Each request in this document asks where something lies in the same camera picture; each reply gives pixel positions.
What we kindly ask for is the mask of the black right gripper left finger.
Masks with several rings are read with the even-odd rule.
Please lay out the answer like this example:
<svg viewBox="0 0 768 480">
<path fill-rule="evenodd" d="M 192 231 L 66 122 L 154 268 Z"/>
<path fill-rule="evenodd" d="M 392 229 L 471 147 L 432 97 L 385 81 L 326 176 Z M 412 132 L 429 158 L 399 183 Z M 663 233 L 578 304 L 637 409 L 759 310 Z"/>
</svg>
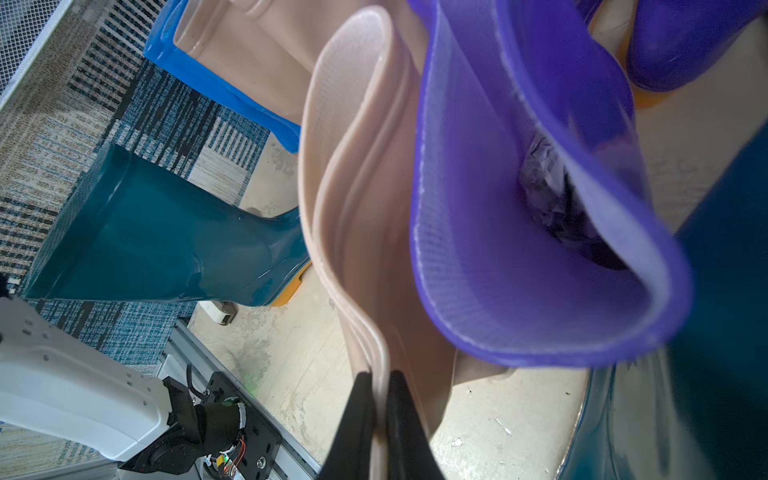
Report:
<svg viewBox="0 0 768 480">
<path fill-rule="evenodd" d="M 355 378 L 332 446 L 318 475 L 319 480 L 367 480 L 376 422 L 372 375 Z"/>
</svg>

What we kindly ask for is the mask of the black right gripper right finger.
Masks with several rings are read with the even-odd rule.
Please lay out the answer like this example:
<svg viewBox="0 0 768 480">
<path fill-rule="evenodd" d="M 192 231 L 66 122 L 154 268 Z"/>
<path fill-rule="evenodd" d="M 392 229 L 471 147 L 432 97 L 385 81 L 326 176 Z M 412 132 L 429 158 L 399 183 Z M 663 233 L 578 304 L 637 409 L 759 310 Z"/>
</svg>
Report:
<svg viewBox="0 0 768 480">
<path fill-rule="evenodd" d="M 444 480 L 422 428 L 405 375 L 392 371 L 386 400 L 388 478 Z"/>
</svg>

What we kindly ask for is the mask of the teal boot front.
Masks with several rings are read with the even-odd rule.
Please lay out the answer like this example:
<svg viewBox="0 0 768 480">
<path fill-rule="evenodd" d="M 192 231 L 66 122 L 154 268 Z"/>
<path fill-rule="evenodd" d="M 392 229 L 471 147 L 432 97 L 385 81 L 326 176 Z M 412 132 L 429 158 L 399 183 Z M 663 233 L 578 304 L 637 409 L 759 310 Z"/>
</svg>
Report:
<svg viewBox="0 0 768 480">
<path fill-rule="evenodd" d="M 591 372 L 562 479 L 767 475 L 767 132 L 677 232 L 694 274 L 684 328 Z"/>
</svg>

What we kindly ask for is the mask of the teal boot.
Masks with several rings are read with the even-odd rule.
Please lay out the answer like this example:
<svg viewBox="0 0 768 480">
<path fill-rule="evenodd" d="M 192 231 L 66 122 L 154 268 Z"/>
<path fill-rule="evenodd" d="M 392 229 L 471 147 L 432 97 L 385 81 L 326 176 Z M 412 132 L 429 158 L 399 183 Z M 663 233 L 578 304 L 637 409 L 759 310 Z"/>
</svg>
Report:
<svg viewBox="0 0 768 480">
<path fill-rule="evenodd" d="M 767 132 L 677 232 L 694 274 L 684 328 L 591 372 L 562 479 L 767 475 Z"/>
<path fill-rule="evenodd" d="M 23 294 L 267 306 L 309 262 L 298 210 L 257 216 L 108 143 L 60 210 Z"/>
</svg>

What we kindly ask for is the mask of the beige boot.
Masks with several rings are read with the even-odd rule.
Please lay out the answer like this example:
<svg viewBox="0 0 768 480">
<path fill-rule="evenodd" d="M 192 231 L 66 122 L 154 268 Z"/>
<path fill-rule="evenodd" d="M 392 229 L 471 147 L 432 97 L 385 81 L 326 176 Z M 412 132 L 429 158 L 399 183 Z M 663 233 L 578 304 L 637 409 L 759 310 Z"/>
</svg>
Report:
<svg viewBox="0 0 768 480">
<path fill-rule="evenodd" d="M 353 384 L 372 375 L 368 479 L 388 478 L 386 400 L 407 380 L 428 441 L 454 386 L 511 369 L 460 352 L 426 313 L 409 222 L 420 75 L 388 10 L 356 11 L 321 51 L 299 149 L 299 209 L 312 264 L 333 301 Z"/>
<path fill-rule="evenodd" d="M 176 47 L 272 113 L 299 125 L 321 50 L 365 0 L 190 1 Z"/>
</svg>

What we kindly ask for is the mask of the short purple boot front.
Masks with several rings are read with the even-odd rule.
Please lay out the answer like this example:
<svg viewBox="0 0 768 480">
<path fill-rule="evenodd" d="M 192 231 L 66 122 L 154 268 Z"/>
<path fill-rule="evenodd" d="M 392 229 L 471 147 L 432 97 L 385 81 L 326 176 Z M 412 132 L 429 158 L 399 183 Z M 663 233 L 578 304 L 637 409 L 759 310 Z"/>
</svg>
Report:
<svg viewBox="0 0 768 480">
<path fill-rule="evenodd" d="M 627 75 L 645 91 L 677 90 L 713 66 L 766 12 L 767 0 L 638 1 L 625 57 Z"/>
</svg>

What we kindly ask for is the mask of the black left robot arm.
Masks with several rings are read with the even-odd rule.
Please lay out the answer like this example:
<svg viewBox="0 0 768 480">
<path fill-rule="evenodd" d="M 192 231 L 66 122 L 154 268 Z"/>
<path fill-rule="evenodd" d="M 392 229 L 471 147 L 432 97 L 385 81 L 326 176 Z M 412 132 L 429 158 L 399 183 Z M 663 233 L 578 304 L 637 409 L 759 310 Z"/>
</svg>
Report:
<svg viewBox="0 0 768 480">
<path fill-rule="evenodd" d="M 181 475 L 239 444 L 240 402 L 197 404 L 190 389 L 129 368 L 1 300 L 1 419 L 97 450 L 121 469 Z"/>
</svg>

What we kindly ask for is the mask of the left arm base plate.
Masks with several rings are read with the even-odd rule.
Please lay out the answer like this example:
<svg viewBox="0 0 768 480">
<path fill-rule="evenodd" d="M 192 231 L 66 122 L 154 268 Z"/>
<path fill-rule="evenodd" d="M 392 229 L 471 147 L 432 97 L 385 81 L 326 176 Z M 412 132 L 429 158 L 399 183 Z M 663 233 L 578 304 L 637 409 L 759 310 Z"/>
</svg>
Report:
<svg viewBox="0 0 768 480">
<path fill-rule="evenodd" d="M 213 420 L 211 432 L 223 446 L 208 455 L 216 479 L 268 479 L 283 437 L 222 372 L 215 372 L 203 402 Z"/>
</svg>

